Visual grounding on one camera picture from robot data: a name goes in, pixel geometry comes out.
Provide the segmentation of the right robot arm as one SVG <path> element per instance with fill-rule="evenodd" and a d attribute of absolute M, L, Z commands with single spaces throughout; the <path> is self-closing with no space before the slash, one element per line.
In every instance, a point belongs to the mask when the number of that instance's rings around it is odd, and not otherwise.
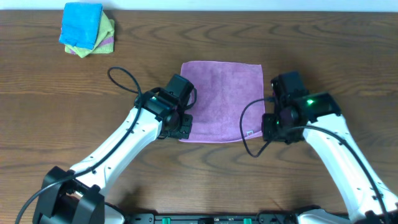
<path fill-rule="evenodd" d="M 262 117 L 263 139 L 308 143 L 336 184 L 351 223 L 397 223 L 397 195 L 366 160 L 335 99 L 310 93 L 297 72 L 273 78 L 271 86 L 275 105 Z"/>

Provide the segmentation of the purple microfiber cloth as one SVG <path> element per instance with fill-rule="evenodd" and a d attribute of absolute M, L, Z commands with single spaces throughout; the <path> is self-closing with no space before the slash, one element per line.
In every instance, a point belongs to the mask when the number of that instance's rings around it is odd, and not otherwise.
<path fill-rule="evenodd" d="M 264 97 L 261 65 L 237 62 L 191 61 L 181 76 L 193 83 L 197 101 L 189 143 L 228 143 L 241 140 L 240 115 L 250 102 Z"/>

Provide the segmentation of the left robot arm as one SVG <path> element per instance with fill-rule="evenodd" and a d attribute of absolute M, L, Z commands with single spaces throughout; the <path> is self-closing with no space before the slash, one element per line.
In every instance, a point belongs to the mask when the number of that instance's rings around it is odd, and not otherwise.
<path fill-rule="evenodd" d="M 105 198 L 131 161 L 159 136 L 189 137 L 193 84 L 174 75 L 165 88 L 138 96 L 122 125 L 89 156 L 44 177 L 33 223 L 124 223 L 124 215 Z"/>

